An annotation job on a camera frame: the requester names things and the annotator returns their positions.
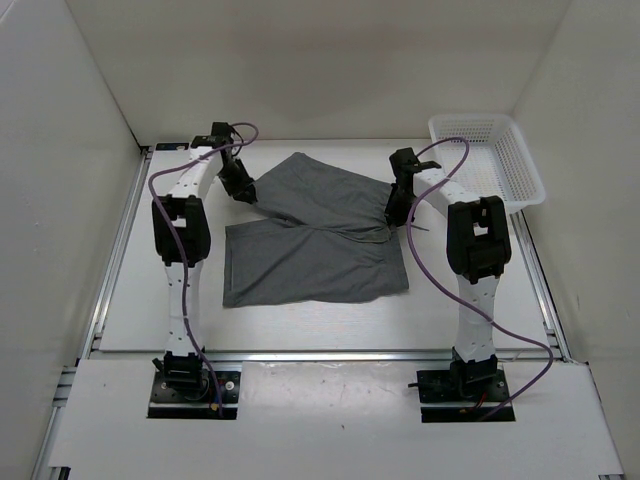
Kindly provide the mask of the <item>grey cotton shorts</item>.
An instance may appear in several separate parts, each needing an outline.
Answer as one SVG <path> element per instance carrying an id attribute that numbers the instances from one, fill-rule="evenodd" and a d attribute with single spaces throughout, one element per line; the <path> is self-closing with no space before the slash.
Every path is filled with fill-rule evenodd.
<path id="1" fill-rule="evenodd" d="M 363 303 L 409 289 L 392 186 L 295 152 L 255 182 L 264 219 L 225 229 L 227 308 Z"/>

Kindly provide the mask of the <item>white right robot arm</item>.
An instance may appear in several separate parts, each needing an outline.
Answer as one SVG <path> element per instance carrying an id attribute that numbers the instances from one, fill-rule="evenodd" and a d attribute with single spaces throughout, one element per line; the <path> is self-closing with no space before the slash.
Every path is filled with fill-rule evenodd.
<path id="1" fill-rule="evenodd" d="M 421 162 L 411 148 L 394 152 L 390 164 L 395 181 L 385 208 L 387 224 L 409 227 L 421 200 L 446 220 L 446 256 L 458 281 L 458 292 L 449 297 L 459 305 L 449 387 L 470 400 L 497 371 L 494 301 L 512 255 L 504 202 L 465 189 L 438 163 Z"/>

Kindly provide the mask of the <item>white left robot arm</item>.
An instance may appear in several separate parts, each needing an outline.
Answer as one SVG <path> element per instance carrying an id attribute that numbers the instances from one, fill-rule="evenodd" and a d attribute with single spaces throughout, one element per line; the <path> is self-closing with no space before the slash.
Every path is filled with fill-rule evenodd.
<path id="1" fill-rule="evenodd" d="M 219 182 L 233 200 L 257 201 L 255 180 L 240 152 L 258 137 L 250 122 L 214 122 L 210 133 L 188 145 L 189 160 L 151 174 L 154 246 L 165 268 L 169 288 L 169 339 L 163 368 L 178 370 L 175 388 L 188 400 L 206 395 L 210 377 L 199 337 L 199 284 L 212 237 L 205 211 L 211 186 Z"/>

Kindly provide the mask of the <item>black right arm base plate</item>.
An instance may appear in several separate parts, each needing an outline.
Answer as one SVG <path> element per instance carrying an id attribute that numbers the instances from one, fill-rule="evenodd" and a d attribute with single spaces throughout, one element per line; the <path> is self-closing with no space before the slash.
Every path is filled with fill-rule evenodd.
<path id="1" fill-rule="evenodd" d="M 469 393 L 457 389 L 449 370 L 419 370 L 407 387 L 418 392 L 423 424 L 515 421 L 502 370 Z"/>

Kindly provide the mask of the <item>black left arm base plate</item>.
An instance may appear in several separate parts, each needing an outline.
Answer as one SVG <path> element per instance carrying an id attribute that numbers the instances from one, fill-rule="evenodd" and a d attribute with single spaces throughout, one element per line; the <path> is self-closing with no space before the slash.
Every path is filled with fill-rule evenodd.
<path id="1" fill-rule="evenodd" d="M 219 405 L 217 391 L 207 371 L 204 371 L 202 385 L 195 390 L 176 389 L 165 380 L 160 371 L 156 371 L 149 397 L 147 417 L 176 420 L 236 420 L 242 372 L 218 370 L 216 376 L 222 395 L 222 405 Z"/>

